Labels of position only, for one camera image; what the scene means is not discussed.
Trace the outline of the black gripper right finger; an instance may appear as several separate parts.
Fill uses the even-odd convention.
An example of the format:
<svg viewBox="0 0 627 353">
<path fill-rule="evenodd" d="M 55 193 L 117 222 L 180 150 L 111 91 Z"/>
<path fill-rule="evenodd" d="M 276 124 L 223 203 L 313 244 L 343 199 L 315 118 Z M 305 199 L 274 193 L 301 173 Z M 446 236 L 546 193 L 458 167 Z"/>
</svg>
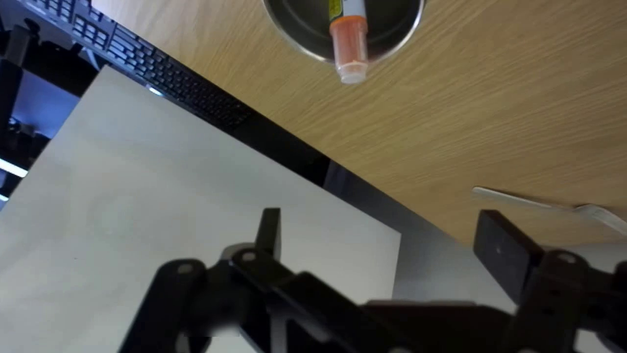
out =
<svg viewBox="0 0 627 353">
<path fill-rule="evenodd" d="M 627 353 L 627 263 L 593 269 L 566 250 L 542 250 L 495 210 L 476 222 L 474 256 L 515 303 L 505 353 L 574 353 L 591 332 L 611 353 Z"/>
</svg>

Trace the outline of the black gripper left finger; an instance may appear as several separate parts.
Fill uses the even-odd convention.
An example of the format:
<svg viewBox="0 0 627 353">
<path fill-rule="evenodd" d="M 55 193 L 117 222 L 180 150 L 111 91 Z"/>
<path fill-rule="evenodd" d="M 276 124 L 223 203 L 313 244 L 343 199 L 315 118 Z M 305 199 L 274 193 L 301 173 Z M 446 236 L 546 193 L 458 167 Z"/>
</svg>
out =
<svg viewBox="0 0 627 353">
<path fill-rule="evenodd" d="M 160 265 L 119 353 L 207 353 L 217 332 L 237 330 L 254 353 L 360 353 L 360 310 L 278 259 L 278 208 L 266 208 L 249 246 Z"/>
</svg>

